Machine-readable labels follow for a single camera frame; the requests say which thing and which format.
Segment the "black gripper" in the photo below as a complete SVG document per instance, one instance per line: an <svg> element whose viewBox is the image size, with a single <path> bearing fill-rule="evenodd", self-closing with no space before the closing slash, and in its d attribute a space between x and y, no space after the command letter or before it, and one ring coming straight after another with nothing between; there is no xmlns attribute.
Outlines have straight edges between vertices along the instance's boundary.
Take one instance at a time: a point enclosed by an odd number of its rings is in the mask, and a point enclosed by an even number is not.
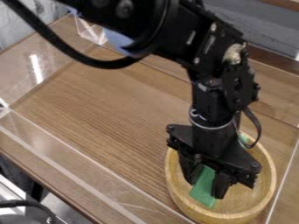
<svg viewBox="0 0 299 224"><path fill-rule="evenodd" d="M190 126L171 123L166 131L169 134L167 145L178 151L183 177L194 186L203 171L202 155L199 153L219 158L241 135L239 126L235 123L225 127L202 127L199 125ZM257 139L250 143L251 148L249 150L258 145L259 138L261 131L257 135ZM258 178L258 174L262 171L262 164L257 159L251 167L257 170ZM223 200L230 187L231 176L221 171L213 181L213 197L218 200Z"/></svg>

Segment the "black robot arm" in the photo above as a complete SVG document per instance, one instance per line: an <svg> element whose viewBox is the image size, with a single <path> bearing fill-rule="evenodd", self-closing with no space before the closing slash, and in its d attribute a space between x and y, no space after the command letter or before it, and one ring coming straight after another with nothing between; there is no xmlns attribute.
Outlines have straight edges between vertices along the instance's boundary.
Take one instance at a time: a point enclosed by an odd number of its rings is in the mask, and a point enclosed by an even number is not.
<svg viewBox="0 0 299 224"><path fill-rule="evenodd" d="M126 68L155 54L177 62L191 81L190 124L167 127L186 181L215 171L210 195L221 200L235 184L254 187L262 164L241 136L239 122L254 119L250 104L261 86L249 64L249 42L202 0L59 0L79 18L119 36L119 59L91 58L70 46L22 0L5 5L43 38L78 62L102 69Z"/></svg>

